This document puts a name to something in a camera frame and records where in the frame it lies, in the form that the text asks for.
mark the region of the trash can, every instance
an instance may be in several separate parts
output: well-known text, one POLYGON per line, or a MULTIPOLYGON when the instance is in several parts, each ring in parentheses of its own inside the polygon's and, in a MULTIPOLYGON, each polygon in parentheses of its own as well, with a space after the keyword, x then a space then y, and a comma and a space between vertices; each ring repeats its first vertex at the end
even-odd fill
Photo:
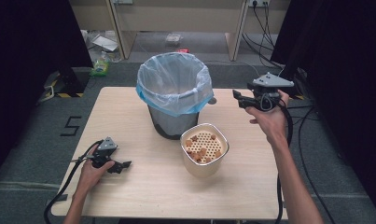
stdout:
POLYGON ((208 67, 194 55, 179 52, 141 64, 136 91, 147 103, 156 131, 173 140, 197 125, 200 111, 214 97, 208 67))

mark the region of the power outlet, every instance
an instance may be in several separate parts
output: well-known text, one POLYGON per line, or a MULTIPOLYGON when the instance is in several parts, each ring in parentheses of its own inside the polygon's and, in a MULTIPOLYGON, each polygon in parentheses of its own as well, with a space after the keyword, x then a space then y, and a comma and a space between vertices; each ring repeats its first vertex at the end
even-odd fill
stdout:
POLYGON ((257 7, 268 7, 270 4, 270 0, 249 0, 248 5, 250 7, 254 6, 254 1, 257 2, 257 7))

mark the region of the beige basket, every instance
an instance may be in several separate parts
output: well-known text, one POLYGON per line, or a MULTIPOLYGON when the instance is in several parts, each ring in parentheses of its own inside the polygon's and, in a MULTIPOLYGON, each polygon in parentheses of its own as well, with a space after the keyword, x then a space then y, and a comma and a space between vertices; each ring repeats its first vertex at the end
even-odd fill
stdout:
POLYGON ((181 135, 181 147, 187 170, 197 177, 207 177, 219 169, 229 142, 214 125, 204 123, 181 135))

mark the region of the wooden table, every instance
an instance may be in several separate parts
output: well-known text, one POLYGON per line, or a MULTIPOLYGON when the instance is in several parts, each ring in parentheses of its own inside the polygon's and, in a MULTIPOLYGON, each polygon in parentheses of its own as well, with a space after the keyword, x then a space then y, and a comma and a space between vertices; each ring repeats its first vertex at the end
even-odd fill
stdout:
MULTIPOLYGON (((247 90, 239 91, 249 95, 247 90)), ((230 89, 214 89, 214 93, 217 103, 205 106, 199 123, 214 124, 230 142, 230 151, 216 174, 201 179, 186 170, 179 141, 156 132, 135 88, 103 88, 73 159, 110 136, 118 144, 112 159, 132 165, 120 175, 105 174, 89 194, 82 215, 275 219, 277 170, 272 149, 260 128, 249 123, 252 117, 238 107, 230 89)), ((67 201, 55 203, 53 215, 66 215, 79 175, 77 169, 65 191, 67 201)))

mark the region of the trash can liner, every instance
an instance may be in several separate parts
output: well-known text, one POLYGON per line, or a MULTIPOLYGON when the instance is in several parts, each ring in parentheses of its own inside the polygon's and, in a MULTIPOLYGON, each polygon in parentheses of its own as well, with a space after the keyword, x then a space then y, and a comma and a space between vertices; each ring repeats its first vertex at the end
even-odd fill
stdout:
POLYGON ((141 64, 136 91, 148 105, 179 117, 198 113, 214 97, 208 67, 188 53, 165 53, 141 64))

